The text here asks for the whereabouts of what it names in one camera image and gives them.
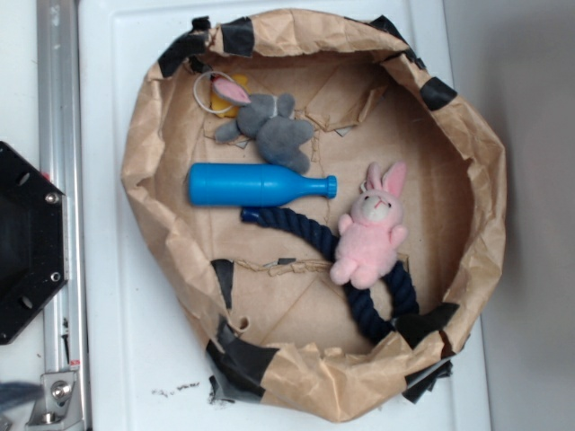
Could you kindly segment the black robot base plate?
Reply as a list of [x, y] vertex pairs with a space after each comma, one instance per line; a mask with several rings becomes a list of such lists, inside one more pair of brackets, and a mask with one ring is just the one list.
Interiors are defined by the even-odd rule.
[[66, 282], [64, 194], [1, 144], [1, 344], [13, 342]]

